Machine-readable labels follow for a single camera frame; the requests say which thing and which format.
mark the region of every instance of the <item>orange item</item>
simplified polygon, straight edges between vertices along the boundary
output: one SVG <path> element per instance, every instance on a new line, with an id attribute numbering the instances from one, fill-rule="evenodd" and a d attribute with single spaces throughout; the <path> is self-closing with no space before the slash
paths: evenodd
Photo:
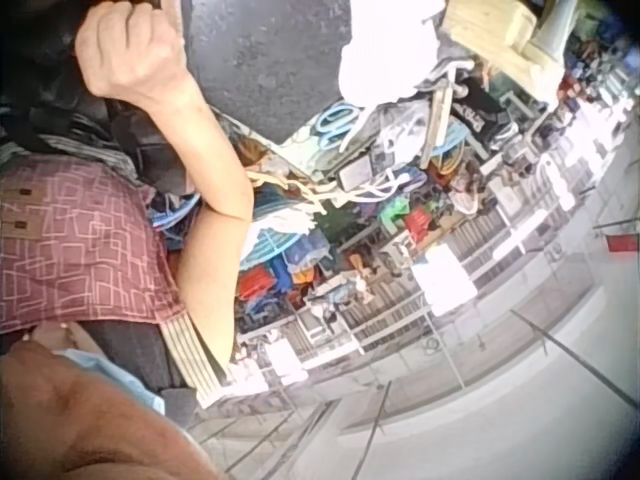
<path id="1" fill-rule="evenodd" d="M 311 283 L 313 282 L 313 277 L 315 275 L 315 268 L 307 268 L 306 270 L 301 270 L 298 273 L 294 273 L 291 275 L 293 279 L 293 283 L 296 285 L 300 285 L 302 283 Z"/>
<path id="2" fill-rule="evenodd" d="M 238 279 L 238 298 L 243 301 L 264 295 L 276 284 L 276 279 L 263 265 L 253 267 Z"/>

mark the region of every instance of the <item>metal pole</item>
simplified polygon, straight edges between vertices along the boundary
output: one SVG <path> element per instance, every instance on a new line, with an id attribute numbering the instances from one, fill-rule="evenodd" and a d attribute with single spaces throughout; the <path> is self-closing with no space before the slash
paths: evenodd
<path id="1" fill-rule="evenodd" d="M 376 430 L 378 430 L 378 423 L 380 423 L 380 417 L 382 416 L 382 410 L 384 409 L 384 404 L 387 401 L 387 396 L 389 396 L 389 389 L 391 388 L 391 382 L 387 383 L 387 388 L 384 390 L 384 395 L 382 396 L 382 401 L 380 402 L 380 408 L 378 409 L 378 415 L 376 415 L 376 419 L 373 421 L 373 428 L 371 428 L 371 433 L 369 434 L 369 440 L 367 440 L 367 444 L 364 447 L 364 452 L 362 453 L 362 457 L 358 462 L 358 466 L 356 467 L 356 471 L 353 472 L 353 476 L 351 480 L 357 480 L 358 475 L 360 475 L 360 470 L 364 466 L 364 462 L 367 459 L 367 455 L 369 455 L 369 449 L 371 448 L 371 444 L 373 443 L 373 437 L 376 435 Z"/>
<path id="2" fill-rule="evenodd" d="M 573 358 L 576 362 L 582 365 L 591 375 L 593 375 L 598 380 L 600 380 L 600 382 L 602 382 L 605 387 L 607 387 L 609 390 L 615 393 L 620 398 L 620 400 L 622 400 L 624 403 L 629 405 L 634 410 L 638 410 L 640 408 L 640 404 L 638 404 L 638 402 L 636 402 L 632 397 L 630 397 L 624 390 L 622 390 L 615 383 L 609 380 L 602 372 L 600 372 L 600 370 L 596 369 L 593 365 L 591 365 L 584 358 L 582 358 L 580 355 L 578 355 L 569 347 L 567 347 L 564 343 L 560 342 L 559 340 L 556 340 L 556 338 L 552 336 L 550 333 L 548 333 L 546 330 L 543 330 L 542 328 L 538 327 L 535 323 L 523 317 L 521 314 L 519 314 L 515 310 L 511 310 L 511 313 L 513 313 L 516 317 L 518 317 L 520 320 L 522 320 L 524 323 L 529 325 L 534 330 L 540 332 L 547 340 L 549 340 L 551 343 L 553 343 L 558 348 L 560 348 L 560 350 L 562 350 L 564 353 L 566 353 L 571 358 Z"/>
<path id="3" fill-rule="evenodd" d="M 227 428 L 232 427 L 233 425 L 235 425 L 242 417 L 236 417 L 234 420 L 232 420 L 231 422 L 227 423 L 224 427 L 220 428 L 219 430 L 216 430 L 215 432 L 213 432 L 211 435 L 209 435 L 207 438 L 205 438 L 204 440 L 202 440 L 200 442 L 200 445 L 204 445 L 205 443 L 207 443 L 209 440 L 211 440 L 213 437 L 221 434 L 222 432 L 224 432 Z"/>
<path id="4" fill-rule="evenodd" d="M 593 229 L 600 230 L 602 228 L 615 227 L 616 225 L 626 225 L 627 223 L 634 223 L 634 222 L 640 222 L 640 217 L 629 218 L 627 220 L 620 220 L 618 222 L 603 223 L 602 225 L 594 225 Z"/>
<path id="5" fill-rule="evenodd" d="M 249 455 L 251 455 L 253 452 L 255 452 L 260 447 L 260 445 L 262 445 L 264 442 L 269 440 L 271 435 L 276 433 L 278 431 L 278 429 L 282 425 L 284 425 L 293 416 L 294 413 L 295 413 L 295 411 L 291 412 L 289 415 L 287 415 L 278 425 L 276 425 L 269 433 L 267 433 L 264 437 L 262 437 L 253 447 L 251 447 L 247 452 L 242 454 L 240 456 L 240 458 L 238 458 L 235 462 L 233 462 L 231 465 L 229 465 L 227 467 L 227 469 L 224 471 L 224 473 L 230 473 L 231 470 L 233 470 L 238 465 L 240 465 L 242 462 L 244 462 Z"/>
<path id="6" fill-rule="evenodd" d="M 458 379 L 458 382 L 460 382 L 460 386 L 462 388 L 466 388 L 467 386 L 464 384 L 464 380 L 462 380 L 462 375 L 460 375 L 460 372 L 456 368 L 456 365 L 453 363 L 453 359 L 451 358 L 451 354 L 449 353 L 449 349 L 444 344 L 444 341 L 442 340 L 442 336 L 440 335 L 440 332 L 438 332 L 436 330 L 435 325 L 433 325 L 433 322 L 431 321 L 431 317 L 429 316 L 429 312 L 427 312 L 425 314 L 425 318 L 427 319 L 427 323 L 431 327 L 431 331 L 433 332 L 433 334 L 436 337 L 438 337 L 438 341 L 440 342 L 440 345 L 442 345 L 442 351 L 444 352 L 445 356 L 447 357 L 447 360 L 449 361 L 449 365 L 451 366 L 451 370 L 453 370 L 453 373 L 455 374 L 456 378 Z"/>

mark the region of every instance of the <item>face mask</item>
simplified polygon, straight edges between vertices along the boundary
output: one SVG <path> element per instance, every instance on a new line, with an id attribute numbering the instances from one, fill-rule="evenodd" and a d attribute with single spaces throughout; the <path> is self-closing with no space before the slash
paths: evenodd
<path id="1" fill-rule="evenodd" d="M 147 390 L 136 377 L 111 363 L 105 357 L 71 348 L 58 350 L 54 353 L 68 358 L 83 370 L 103 375 L 132 395 L 138 402 L 164 416 L 164 400 Z"/>

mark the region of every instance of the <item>merchandise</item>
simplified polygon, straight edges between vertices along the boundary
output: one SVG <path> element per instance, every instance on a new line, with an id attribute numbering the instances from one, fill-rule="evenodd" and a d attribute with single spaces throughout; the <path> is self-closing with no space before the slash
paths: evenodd
<path id="1" fill-rule="evenodd" d="M 319 229 L 303 235 L 284 252 L 289 273 L 295 274 L 315 266 L 328 255 L 331 245 Z"/>

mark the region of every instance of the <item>hanging clothes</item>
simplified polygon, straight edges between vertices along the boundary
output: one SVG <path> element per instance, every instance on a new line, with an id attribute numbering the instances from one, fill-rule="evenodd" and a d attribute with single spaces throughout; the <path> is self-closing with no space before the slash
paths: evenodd
<path id="1" fill-rule="evenodd" d="M 287 270 L 287 262 L 284 261 L 282 255 L 277 255 L 269 260 L 269 268 L 276 277 L 274 289 L 279 293 L 287 293 L 293 290 L 294 280 L 291 278 L 289 270 Z"/>
<path id="2" fill-rule="evenodd" d="M 295 274 L 315 266 L 329 254 L 330 248 L 324 234 L 317 228 L 309 235 L 303 235 L 284 252 L 289 273 Z"/>
<path id="3" fill-rule="evenodd" d="M 238 279 L 238 298 L 248 301 L 262 296 L 276 284 L 276 279 L 264 266 L 253 267 Z"/>

